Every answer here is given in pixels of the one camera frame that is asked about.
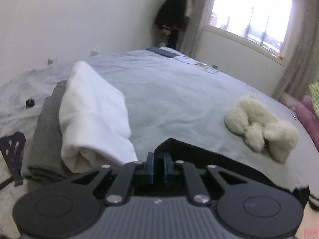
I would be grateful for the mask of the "grey curtain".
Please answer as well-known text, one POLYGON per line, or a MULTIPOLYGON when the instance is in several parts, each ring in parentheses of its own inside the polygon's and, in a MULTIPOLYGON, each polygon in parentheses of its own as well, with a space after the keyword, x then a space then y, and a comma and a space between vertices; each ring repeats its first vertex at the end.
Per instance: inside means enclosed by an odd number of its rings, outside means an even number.
POLYGON ((317 75, 316 52, 318 52, 318 0, 307 0, 302 17, 302 29, 294 53, 271 96, 273 99, 279 100, 284 93, 294 98, 299 98, 305 93, 308 84, 317 75))
POLYGON ((214 0, 190 0, 190 2, 190 20, 186 31, 181 34, 178 50, 189 57, 194 57, 203 28, 211 15, 214 0))

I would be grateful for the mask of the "window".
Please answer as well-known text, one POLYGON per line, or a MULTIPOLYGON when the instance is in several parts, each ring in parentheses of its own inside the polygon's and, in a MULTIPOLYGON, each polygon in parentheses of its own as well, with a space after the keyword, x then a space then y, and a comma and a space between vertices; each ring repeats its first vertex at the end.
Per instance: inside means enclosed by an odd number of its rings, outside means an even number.
POLYGON ((211 0, 204 29, 283 64, 292 0, 211 0))

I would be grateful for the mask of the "grey right curtain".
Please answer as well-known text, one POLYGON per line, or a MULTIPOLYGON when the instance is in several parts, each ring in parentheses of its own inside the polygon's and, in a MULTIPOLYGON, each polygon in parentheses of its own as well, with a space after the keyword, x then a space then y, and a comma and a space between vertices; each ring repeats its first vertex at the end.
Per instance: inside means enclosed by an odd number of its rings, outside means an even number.
POLYGON ((305 93, 308 84, 317 75, 316 52, 318 52, 318 0, 307 0, 302 17, 302 29, 294 53, 271 96, 273 99, 279 100, 284 93, 294 98, 299 98, 305 93))

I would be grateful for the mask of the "grey folded garment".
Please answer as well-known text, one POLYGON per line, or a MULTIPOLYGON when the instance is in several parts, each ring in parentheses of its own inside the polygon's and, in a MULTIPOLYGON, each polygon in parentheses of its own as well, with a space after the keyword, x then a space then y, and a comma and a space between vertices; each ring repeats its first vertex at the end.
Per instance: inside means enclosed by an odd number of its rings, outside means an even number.
POLYGON ((66 83, 65 80, 57 83, 51 96, 44 99, 31 147, 24 153, 22 175, 26 179, 54 183, 74 176, 61 158, 58 115, 66 83))

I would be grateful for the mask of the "small black object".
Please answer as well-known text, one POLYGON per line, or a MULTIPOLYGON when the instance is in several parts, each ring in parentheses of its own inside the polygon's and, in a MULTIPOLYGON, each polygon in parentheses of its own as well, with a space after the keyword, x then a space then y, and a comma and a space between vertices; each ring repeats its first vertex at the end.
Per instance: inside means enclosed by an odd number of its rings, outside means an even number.
POLYGON ((35 106, 35 101, 33 99, 28 99, 26 102, 25 102, 25 108, 26 109, 29 109, 29 108, 32 108, 35 106))

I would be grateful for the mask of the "green patterned cloth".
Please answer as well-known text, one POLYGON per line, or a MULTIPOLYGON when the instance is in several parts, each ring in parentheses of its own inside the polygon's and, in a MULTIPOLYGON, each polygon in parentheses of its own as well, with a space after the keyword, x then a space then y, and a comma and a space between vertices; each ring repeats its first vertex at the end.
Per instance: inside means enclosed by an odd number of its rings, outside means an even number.
POLYGON ((319 83, 312 83, 309 85, 310 96, 312 99, 312 106, 316 113, 316 116, 319 118, 319 83))

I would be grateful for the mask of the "grey left curtain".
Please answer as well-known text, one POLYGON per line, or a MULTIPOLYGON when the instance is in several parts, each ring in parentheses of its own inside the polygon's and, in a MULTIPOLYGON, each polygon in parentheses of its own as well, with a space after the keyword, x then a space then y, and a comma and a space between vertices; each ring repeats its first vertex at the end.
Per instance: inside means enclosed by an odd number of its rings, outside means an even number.
POLYGON ((190 2, 190 20, 186 31, 181 34, 178 50, 189 57, 194 57, 203 28, 211 15, 214 0, 190 0, 190 2))

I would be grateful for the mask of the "white folded garment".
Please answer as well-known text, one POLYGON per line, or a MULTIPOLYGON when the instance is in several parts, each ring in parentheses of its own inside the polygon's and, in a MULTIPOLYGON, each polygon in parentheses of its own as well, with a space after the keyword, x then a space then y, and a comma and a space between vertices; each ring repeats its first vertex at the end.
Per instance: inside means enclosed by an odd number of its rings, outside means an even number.
POLYGON ((73 65, 59 109, 61 158, 73 173, 137 161, 121 91, 87 62, 73 65))

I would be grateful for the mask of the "pink rolled quilt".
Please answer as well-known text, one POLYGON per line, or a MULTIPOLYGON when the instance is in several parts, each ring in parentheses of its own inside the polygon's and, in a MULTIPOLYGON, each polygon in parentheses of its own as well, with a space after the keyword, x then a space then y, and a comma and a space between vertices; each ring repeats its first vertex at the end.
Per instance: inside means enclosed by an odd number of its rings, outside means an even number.
POLYGON ((311 96, 305 95, 301 101, 284 93, 279 101, 291 109, 310 135, 314 145, 318 149, 318 116, 312 105, 311 96))

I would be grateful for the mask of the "black perforated metal stand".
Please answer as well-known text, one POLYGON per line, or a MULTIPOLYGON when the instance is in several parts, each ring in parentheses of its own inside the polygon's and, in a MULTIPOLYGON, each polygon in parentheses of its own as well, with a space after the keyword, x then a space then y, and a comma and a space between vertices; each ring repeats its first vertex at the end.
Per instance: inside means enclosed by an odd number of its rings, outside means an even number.
POLYGON ((1 189, 11 182, 14 182, 15 186, 23 184, 21 169, 25 142, 26 138, 22 132, 15 132, 12 135, 1 138, 1 153, 11 174, 9 178, 1 183, 1 189))

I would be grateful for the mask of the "light blue bed sheet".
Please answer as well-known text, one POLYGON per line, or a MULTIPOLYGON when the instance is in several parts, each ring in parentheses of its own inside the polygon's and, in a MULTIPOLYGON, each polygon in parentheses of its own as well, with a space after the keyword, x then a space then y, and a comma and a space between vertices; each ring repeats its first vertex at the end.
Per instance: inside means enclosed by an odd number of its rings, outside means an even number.
MULTIPOLYGON (((310 193, 318 198, 318 151, 294 113, 278 101, 185 56, 169 59, 140 50, 84 61, 124 94, 130 141, 139 160, 172 137, 251 166, 280 187, 293 190, 309 186, 310 193), (256 96, 269 111, 298 129, 298 144, 284 164, 266 153, 253 153, 225 127, 228 108, 246 95, 256 96)), ((1 86, 1 137, 21 131, 27 141, 32 139, 44 99, 58 82, 68 79, 73 64, 57 63, 25 72, 1 86), (34 99, 35 107, 25 109, 27 99, 34 99)), ((1 234, 11 238, 19 235, 12 208, 31 190, 31 184, 11 184, 1 190, 1 234)))

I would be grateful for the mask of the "dark blue flat device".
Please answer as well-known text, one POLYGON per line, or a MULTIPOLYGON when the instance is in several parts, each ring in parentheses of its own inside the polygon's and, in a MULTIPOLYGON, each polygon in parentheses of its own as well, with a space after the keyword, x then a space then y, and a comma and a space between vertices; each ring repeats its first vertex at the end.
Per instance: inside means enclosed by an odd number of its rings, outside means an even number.
POLYGON ((170 51, 166 51, 164 49, 158 48, 158 47, 149 47, 147 48, 147 51, 151 51, 153 53, 156 53, 158 55, 161 55, 163 57, 167 57, 167 58, 174 58, 177 56, 176 53, 170 52, 170 51))

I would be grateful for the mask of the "dark hanging coat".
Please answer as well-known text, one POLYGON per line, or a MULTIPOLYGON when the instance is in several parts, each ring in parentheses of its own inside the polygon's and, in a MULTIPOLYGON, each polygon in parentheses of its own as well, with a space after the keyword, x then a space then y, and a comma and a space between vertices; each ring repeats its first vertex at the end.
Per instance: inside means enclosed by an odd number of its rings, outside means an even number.
POLYGON ((165 0, 156 17, 155 25, 166 35, 166 47, 175 49, 179 35, 186 31, 192 13, 192 0, 165 0))

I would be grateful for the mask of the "black garment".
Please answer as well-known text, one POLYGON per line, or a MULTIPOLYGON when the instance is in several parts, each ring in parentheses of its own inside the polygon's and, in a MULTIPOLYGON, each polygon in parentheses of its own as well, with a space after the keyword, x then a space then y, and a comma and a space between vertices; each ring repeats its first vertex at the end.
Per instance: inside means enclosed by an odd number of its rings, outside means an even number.
POLYGON ((167 139, 166 141, 161 143, 154 151, 156 157, 160 156, 163 153, 169 153, 173 161, 183 160, 186 162, 190 162, 194 164, 195 167, 198 169, 203 169, 209 164, 220 166, 224 169, 233 171, 234 173, 238 173, 239 175, 242 175, 249 179, 288 192, 296 197, 300 201, 301 205, 303 205, 304 207, 309 200, 310 190, 308 186, 297 186, 294 188, 293 191, 284 189, 283 187, 277 186, 277 184, 273 183, 262 172, 252 167, 249 167, 218 153, 211 152, 191 144, 187 144, 174 138, 167 139))

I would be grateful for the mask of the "cream plush toy dog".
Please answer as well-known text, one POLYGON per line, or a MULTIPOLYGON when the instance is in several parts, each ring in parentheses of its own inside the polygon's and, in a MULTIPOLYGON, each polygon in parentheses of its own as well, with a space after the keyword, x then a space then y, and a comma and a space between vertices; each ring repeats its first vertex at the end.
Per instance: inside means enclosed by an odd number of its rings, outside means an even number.
POLYGON ((298 142, 297 128, 277 118, 254 96, 241 97, 225 114, 224 123, 253 151, 261 152, 267 146, 271 157, 281 164, 298 142))

